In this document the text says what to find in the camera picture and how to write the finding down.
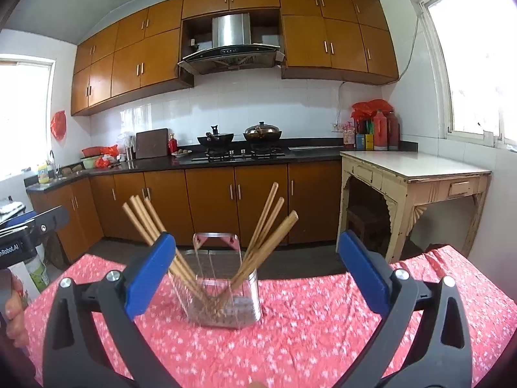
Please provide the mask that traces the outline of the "person's left hand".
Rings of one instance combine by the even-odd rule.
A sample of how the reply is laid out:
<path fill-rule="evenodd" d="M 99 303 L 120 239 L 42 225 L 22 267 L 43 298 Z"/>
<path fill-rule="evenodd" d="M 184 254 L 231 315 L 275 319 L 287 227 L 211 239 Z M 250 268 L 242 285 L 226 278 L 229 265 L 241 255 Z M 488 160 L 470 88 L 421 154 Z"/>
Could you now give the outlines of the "person's left hand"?
<path fill-rule="evenodd" d="M 22 292 L 23 285 L 21 281 L 11 274 L 11 297 L 5 302 L 5 314 L 7 317 L 6 335 L 17 348 L 24 348 L 29 344 L 21 299 Z"/>

